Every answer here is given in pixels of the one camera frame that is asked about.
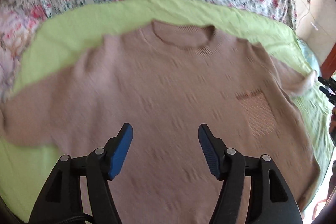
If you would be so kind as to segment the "right hand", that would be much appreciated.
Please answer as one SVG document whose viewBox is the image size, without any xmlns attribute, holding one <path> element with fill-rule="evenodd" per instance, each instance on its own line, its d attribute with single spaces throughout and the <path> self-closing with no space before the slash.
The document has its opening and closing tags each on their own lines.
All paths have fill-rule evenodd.
<svg viewBox="0 0 336 224">
<path fill-rule="evenodd" d="M 331 120 L 329 124 L 329 134 L 331 137 L 331 140 L 333 141 L 333 144 L 336 145 L 336 107 L 332 110 Z"/>
</svg>

